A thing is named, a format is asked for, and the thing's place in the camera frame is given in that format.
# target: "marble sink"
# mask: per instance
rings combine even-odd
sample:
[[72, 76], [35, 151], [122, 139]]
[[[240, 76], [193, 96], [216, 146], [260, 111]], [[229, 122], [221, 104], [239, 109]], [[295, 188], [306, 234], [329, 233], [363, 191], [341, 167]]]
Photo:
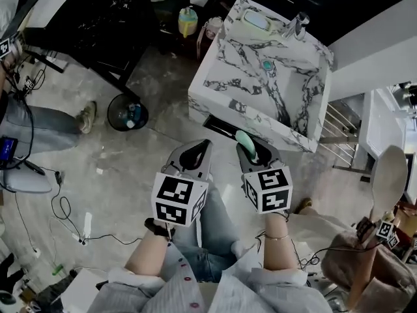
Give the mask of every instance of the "marble sink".
[[[266, 16], [272, 32], [241, 21], [247, 9]], [[189, 89], [190, 117], [209, 116], [277, 149], [315, 152], [330, 91], [332, 54], [308, 33], [281, 37], [289, 20], [237, 0]]]

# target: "drain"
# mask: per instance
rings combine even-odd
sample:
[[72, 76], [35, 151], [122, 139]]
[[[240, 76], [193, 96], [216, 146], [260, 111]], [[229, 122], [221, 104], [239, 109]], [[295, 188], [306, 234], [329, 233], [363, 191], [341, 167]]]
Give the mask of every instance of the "drain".
[[261, 61], [261, 66], [262, 66], [262, 68], [264, 69], [264, 70], [266, 70], [266, 71], [270, 71], [270, 70], [273, 70], [274, 69], [274, 64], [273, 64], [273, 62], [271, 61], [271, 60], [269, 60], [269, 59], [263, 59], [262, 61]]

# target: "faucet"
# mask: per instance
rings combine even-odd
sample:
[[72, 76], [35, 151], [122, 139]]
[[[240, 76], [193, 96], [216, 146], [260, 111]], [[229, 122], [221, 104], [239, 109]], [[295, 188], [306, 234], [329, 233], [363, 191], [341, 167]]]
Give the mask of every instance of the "faucet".
[[302, 40], [306, 34], [306, 25], [310, 22], [310, 18], [304, 12], [297, 14], [288, 25], [284, 27], [284, 32], [281, 34], [283, 38], [289, 38], [292, 35], [297, 40]]

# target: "white sneaker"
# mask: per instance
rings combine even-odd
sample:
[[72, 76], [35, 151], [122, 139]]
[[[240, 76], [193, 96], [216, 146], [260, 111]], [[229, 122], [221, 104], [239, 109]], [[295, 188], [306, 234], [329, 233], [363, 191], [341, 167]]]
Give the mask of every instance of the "white sneaker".
[[83, 111], [76, 117], [77, 121], [79, 121], [79, 129], [82, 133], [88, 134], [91, 132], [94, 120], [96, 119], [96, 114], [97, 103], [95, 101], [88, 102]]

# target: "concrete floor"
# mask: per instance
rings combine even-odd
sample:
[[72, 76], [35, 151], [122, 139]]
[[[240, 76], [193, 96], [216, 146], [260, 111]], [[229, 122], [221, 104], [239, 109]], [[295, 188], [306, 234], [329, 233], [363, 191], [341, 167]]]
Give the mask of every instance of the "concrete floor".
[[[109, 126], [107, 107], [119, 92], [99, 76], [75, 65], [68, 66], [64, 74], [46, 70], [46, 82], [28, 98], [28, 103], [70, 115], [76, 115], [88, 100], [98, 103], [93, 131], [83, 136], [77, 147], [31, 157], [35, 164], [65, 174], [60, 196], [70, 200], [70, 218], [79, 230], [83, 229], [88, 211], [93, 214], [93, 237], [108, 233], [123, 241], [141, 237], [145, 233], [144, 220], [152, 216], [150, 197], [155, 173], [174, 148], [208, 138], [214, 143], [211, 169], [214, 182], [241, 238], [247, 245], [255, 243], [262, 218], [254, 212], [240, 187], [235, 143], [188, 118], [188, 86], [197, 69], [195, 61], [170, 53], [160, 55], [156, 49], [149, 48], [128, 86], [142, 97], [150, 121], [145, 128], [132, 132], [117, 132]], [[318, 212], [336, 216], [348, 224], [369, 214], [369, 185], [361, 183], [358, 174], [333, 170], [334, 156], [323, 148], [318, 148], [315, 154], [282, 152], [281, 156], [290, 166], [294, 181], [293, 207], [300, 199], [311, 196]], [[107, 271], [124, 265], [136, 245], [123, 246], [105, 238], [81, 246], [62, 224], [51, 218], [51, 198], [58, 187], [53, 173], [48, 172], [48, 176], [54, 183], [51, 193], [16, 194], [32, 242], [41, 250], [39, 258], [31, 251], [12, 194], [4, 192], [5, 205], [1, 211], [6, 226], [2, 239], [29, 270], [32, 286], [41, 290], [63, 275], [51, 275], [53, 237], [57, 248], [55, 264], [62, 263], [66, 272], [75, 267]], [[68, 222], [66, 225], [74, 231]]]

